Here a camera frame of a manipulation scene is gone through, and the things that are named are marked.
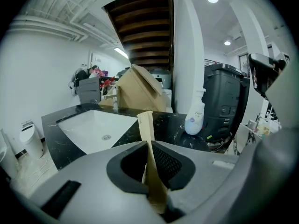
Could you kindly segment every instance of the cardboard piece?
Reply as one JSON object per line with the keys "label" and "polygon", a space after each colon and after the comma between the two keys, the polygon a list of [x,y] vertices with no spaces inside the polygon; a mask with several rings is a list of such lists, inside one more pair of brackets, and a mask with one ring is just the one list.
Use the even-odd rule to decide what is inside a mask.
{"label": "cardboard piece", "polygon": [[[117,85],[121,90],[119,108],[166,112],[167,95],[163,93],[159,82],[143,67],[132,65]],[[113,100],[102,100],[99,105],[113,106]]]}
{"label": "cardboard piece", "polygon": [[162,214],[166,207],[167,188],[159,178],[151,141],[155,140],[152,111],[138,114],[139,131],[142,140],[148,143],[148,160],[145,184],[149,187],[148,200],[157,213]]}

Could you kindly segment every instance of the wooden ceiling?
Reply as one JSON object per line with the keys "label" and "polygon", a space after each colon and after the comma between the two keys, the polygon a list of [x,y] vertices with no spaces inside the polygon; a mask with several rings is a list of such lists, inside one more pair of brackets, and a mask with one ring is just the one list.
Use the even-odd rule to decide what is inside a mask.
{"label": "wooden ceiling", "polygon": [[105,9],[132,64],[172,70],[172,0],[116,0]]}

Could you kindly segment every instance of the black marble countertop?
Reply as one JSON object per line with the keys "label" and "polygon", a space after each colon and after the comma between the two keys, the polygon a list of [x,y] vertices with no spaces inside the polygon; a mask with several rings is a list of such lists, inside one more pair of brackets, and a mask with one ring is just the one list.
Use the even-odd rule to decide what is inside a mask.
{"label": "black marble countertop", "polygon": [[[82,104],[43,116],[43,133],[50,155],[58,170],[61,170],[77,158],[86,155],[66,136],[59,128],[58,123],[89,110],[99,110],[133,117],[144,112],[143,110],[135,109],[119,109],[116,112],[110,106]],[[200,133],[188,135],[185,132],[185,118],[185,114],[153,112],[155,140],[209,152],[209,148],[200,136]],[[136,141],[141,141],[138,121],[128,129],[113,147]]]}

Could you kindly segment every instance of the faucet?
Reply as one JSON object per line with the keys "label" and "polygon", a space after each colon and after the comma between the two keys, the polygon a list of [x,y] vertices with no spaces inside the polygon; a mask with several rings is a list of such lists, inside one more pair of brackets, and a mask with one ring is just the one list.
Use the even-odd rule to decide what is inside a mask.
{"label": "faucet", "polygon": [[117,96],[119,94],[119,86],[117,85],[112,85],[112,94],[111,95],[104,95],[102,96],[103,99],[113,99],[113,110],[118,111],[118,104],[117,104]]}

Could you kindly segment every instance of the sink drain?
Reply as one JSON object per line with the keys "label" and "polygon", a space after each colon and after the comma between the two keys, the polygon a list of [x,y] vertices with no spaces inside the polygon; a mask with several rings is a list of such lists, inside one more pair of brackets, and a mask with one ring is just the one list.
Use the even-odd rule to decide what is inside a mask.
{"label": "sink drain", "polygon": [[109,140],[109,139],[111,139],[111,136],[110,136],[110,135],[104,135],[104,136],[102,137],[102,139],[103,139],[103,140]]}

